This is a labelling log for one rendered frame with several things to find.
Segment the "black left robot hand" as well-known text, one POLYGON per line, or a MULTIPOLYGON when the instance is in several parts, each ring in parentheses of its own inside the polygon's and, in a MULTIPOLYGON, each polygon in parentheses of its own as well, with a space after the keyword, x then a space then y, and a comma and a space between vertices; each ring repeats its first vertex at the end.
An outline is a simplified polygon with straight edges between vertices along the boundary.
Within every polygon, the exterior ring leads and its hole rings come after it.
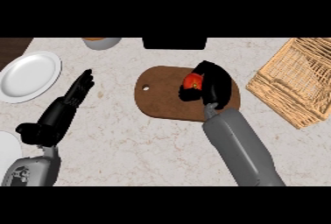
POLYGON ((76 77, 66 94, 50 103, 36 123, 25 122, 16 126, 14 131, 25 144, 50 147, 59 143, 93 85, 91 70, 87 69, 76 77))

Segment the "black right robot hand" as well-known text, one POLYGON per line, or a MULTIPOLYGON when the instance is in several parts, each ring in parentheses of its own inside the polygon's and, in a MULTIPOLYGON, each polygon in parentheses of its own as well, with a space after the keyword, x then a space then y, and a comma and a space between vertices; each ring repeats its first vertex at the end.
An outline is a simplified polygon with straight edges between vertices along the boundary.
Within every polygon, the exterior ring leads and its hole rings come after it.
POLYGON ((215 109, 223 109, 232 96, 230 75, 218 65, 206 60, 198 64, 190 73, 199 74, 202 77, 201 90, 184 89, 180 84, 180 100, 184 102, 202 100, 203 105, 217 103, 215 109))

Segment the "red tomato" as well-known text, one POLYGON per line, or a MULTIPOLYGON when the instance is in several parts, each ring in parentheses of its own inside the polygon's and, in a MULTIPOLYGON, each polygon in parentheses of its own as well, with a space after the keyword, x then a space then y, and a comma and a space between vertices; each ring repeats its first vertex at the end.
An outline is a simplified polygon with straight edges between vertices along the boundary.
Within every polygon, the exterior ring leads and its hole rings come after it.
POLYGON ((202 76, 196 73, 189 73, 184 76, 181 85, 183 85, 184 89, 193 88, 193 89, 201 90, 202 89, 202 76))

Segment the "brown wooden cutting board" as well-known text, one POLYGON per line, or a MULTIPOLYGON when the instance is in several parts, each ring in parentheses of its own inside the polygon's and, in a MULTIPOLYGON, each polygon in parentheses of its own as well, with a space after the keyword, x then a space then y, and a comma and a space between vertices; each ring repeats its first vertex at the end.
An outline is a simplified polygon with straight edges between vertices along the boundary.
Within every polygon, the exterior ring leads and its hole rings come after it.
MULTIPOLYGON (((203 122, 202 100, 181 101, 178 89, 184 76, 193 68, 153 66, 138 76, 134 89, 134 100, 146 116, 183 121, 203 122)), ((230 101, 217 112, 239 109, 239 89, 232 79, 230 101)))

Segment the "tan wicker basket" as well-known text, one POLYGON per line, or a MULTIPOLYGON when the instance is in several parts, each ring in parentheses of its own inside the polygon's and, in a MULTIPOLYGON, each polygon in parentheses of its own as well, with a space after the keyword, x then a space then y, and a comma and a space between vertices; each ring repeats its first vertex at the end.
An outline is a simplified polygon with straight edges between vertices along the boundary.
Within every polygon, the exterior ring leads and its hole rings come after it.
POLYGON ((331 38, 289 38, 245 89, 301 129, 331 115, 331 38))

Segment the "white round plate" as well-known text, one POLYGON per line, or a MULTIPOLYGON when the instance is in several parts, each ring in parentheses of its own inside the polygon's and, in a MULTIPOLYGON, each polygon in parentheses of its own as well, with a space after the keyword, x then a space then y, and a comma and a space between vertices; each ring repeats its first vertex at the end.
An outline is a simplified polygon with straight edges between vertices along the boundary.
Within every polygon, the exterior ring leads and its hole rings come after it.
POLYGON ((0 102, 20 103, 36 98, 53 86, 62 61, 48 51, 19 56, 0 71, 0 102))

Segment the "black appliance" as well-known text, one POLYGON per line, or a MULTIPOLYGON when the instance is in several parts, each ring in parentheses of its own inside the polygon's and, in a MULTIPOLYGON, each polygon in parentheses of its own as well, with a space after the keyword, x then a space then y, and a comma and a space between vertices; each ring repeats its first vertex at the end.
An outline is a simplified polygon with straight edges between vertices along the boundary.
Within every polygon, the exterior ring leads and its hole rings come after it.
POLYGON ((146 49, 161 50, 202 50, 206 38, 143 38, 146 49))

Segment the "white rounded object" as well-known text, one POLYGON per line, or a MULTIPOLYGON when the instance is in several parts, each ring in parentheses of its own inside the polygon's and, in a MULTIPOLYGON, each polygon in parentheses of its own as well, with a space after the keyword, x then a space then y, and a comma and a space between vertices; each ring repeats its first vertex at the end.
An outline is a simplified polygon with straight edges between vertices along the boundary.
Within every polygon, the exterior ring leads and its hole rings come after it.
POLYGON ((11 163, 22 157, 20 143, 5 131, 0 131, 0 180, 11 163))

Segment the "dark brown wooden surface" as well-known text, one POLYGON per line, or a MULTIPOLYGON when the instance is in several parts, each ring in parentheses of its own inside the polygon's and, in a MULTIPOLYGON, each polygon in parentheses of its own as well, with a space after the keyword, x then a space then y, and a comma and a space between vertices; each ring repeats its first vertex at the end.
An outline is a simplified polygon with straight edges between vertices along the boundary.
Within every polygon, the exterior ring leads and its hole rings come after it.
POLYGON ((25 52, 32 38, 0 38, 0 71, 25 52))

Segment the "grey bowl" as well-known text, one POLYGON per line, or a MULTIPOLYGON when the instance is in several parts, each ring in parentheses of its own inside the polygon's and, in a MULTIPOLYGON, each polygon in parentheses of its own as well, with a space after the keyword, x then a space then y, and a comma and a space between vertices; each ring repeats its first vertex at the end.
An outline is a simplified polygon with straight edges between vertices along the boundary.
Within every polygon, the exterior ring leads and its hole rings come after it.
POLYGON ((82 39, 85 46, 91 50, 97 50, 97 51, 109 49, 119 41, 121 41, 121 38, 84 38, 82 39))

